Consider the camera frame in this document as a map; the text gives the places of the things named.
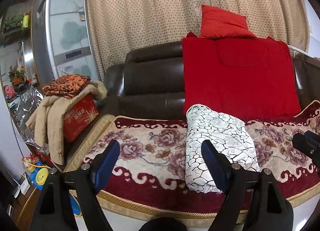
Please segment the white crackle-print coat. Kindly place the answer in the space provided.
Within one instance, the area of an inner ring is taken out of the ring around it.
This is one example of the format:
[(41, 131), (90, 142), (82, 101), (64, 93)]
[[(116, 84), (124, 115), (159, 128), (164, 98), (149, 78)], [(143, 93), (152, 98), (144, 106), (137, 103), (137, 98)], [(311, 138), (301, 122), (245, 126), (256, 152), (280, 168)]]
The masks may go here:
[(186, 119), (185, 183), (189, 190), (204, 194), (220, 192), (201, 153), (205, 140), (231, 163), (238, 163), (246, 170), (260, 171), (254, 141), (242, 120), (202, 104), (192, 105), (186, 112)]

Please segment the yellow blue toy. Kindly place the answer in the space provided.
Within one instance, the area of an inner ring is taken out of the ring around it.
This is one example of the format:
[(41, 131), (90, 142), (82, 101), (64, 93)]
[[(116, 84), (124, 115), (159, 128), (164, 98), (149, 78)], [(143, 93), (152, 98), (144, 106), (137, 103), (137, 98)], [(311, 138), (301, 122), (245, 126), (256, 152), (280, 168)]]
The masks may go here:
[(31, 157), (23, 158), (22, 163), (31, 182), (39, 189), (42, 189), (52, 168), (43, 165), (38, 159), (32, 159)]

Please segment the red folded quilt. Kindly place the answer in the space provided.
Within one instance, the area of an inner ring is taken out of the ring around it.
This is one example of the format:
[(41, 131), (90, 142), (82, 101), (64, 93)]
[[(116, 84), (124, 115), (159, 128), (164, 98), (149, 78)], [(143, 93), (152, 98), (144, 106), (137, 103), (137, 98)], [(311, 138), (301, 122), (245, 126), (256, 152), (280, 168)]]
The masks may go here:
[(286, 43), (268, 38), (182, 39), (184, 111), (202, 104), (242, 120), (301, 110)]

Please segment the red gift box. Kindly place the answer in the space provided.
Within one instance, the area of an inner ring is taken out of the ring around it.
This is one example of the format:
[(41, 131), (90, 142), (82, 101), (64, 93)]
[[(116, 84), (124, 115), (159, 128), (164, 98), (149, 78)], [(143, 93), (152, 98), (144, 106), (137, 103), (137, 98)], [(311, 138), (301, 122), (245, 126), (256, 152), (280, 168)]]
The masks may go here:
[(65, 139), (68, 142), (74, 141), (98, 115), (93, 96), (86, 95), (64, 115), (63, 135)]

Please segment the beige fur-trimmed coat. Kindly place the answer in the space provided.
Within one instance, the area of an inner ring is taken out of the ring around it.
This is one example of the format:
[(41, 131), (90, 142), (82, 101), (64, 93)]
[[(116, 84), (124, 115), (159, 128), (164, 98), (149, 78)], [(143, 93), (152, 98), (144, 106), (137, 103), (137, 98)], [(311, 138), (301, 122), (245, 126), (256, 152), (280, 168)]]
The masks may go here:
[(101, 81), (91, 81), (72, 99), (63, 96), (46, 96), (25, 125), (34, 134), (34, 142), (40, 147), (48, 145), (50, 159), (64, 165), (63, 121), (64, 115), (87, 95), (94, 100), (106, 98), (107, 89)]

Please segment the floral red plush blanket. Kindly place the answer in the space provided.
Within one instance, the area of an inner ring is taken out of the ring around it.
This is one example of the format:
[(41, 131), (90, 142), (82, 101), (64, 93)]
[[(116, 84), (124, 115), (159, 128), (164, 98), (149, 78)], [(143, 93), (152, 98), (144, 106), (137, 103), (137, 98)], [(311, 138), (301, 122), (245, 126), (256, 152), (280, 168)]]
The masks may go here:
[[(269, 168), (281, 194), (293, 207), (319, 194), (319, 169), (291, 143), (296, 133), (319, 132), (319, 101), (291, 119), (246, 124), (261, 168)], [(74, 171), (102, 153), (111, 140), (120, 156), (107, 186), (97, 198), (102, 208), (148, 221), (156, 216), (181, 220), (188, 227), (208, 227), (224, 196), (197, 193), (184, 181), (187, 124), (183, 120), (146, 120), (103, 116), (66, 166)]]

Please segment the clear plastic wrap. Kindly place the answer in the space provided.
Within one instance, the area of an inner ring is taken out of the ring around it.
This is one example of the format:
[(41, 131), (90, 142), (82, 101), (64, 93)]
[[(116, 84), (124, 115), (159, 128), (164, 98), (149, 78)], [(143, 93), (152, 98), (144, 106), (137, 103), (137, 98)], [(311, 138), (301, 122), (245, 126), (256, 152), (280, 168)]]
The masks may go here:
[(13, 101), (9, 101), (12, 129), (20, 152), (22, 152), (21, 144), (25, 144), (28, 148), (32, 147), (43, 154), (49, 154), (48, 144), (45, 143), (43, 147), (36, 144), (34, 126), (26, 125), (42, 100), (43, 95), (40, 91), (34, 86), (29, 86), (17, 94)]

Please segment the orange black patterned cloth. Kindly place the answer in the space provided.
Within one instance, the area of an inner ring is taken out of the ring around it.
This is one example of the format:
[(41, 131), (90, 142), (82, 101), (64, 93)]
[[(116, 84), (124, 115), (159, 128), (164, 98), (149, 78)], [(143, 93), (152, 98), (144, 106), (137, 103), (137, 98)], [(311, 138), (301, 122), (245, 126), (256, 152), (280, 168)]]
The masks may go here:
[(90, 82), (91, 77), (79, 74), (63, 75), (43, 87), (46, 96), (63, 96), (72, 99)]

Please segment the flower bouquet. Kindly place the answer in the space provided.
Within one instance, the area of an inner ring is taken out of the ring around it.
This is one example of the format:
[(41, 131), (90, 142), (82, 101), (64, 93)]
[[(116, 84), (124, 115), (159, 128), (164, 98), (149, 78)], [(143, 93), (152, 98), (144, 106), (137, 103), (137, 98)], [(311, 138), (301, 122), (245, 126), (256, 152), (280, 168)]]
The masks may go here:
[(24, 66), (10, 66), (9, 79), (13, 87), (25, 85), (27, 79)]

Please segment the dark brown leather sofa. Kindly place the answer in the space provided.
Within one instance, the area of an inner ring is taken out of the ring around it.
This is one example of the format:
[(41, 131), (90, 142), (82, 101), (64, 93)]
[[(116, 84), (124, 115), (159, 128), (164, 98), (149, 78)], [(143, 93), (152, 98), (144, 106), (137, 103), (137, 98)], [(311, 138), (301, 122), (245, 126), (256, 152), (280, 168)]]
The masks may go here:
[[(319, 60), (292, 57), (298, 100), (303, 110), (319, 99)], [(182, 40), (129, 52), (125, 62), (107, 69), (104, 111), (139, 119), (183, 119)]]

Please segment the red pillow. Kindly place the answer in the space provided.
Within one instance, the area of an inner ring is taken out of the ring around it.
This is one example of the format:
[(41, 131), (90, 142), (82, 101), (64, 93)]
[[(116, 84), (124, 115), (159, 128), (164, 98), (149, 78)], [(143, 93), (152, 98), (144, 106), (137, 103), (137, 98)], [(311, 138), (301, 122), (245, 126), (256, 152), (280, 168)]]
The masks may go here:
[(209, 5), (202, 5), (201, 10), (201, 38), (255, 38), (248, 29), (245, 16)]

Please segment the silver refrigerator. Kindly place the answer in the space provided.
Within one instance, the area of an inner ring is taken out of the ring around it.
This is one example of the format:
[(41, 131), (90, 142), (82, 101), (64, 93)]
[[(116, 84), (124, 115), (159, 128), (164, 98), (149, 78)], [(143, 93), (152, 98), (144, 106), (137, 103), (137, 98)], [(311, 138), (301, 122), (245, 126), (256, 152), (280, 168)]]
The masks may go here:
[(34, 13), (31, 39), (42, 86), (69, 74), (100, 80), (87, 0), (42, 0)]

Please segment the beige dotted curtain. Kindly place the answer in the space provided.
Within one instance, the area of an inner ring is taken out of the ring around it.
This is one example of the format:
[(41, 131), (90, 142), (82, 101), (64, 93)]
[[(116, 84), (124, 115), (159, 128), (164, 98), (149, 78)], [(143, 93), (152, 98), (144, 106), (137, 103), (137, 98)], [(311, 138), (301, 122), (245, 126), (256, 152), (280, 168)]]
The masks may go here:
[(308, 50), (309, 22), (304, 0), (87, 0), (89, 31), (101, 76), (145, 46), (199, 34), (202, 5), (243, 15), (255, 35)]

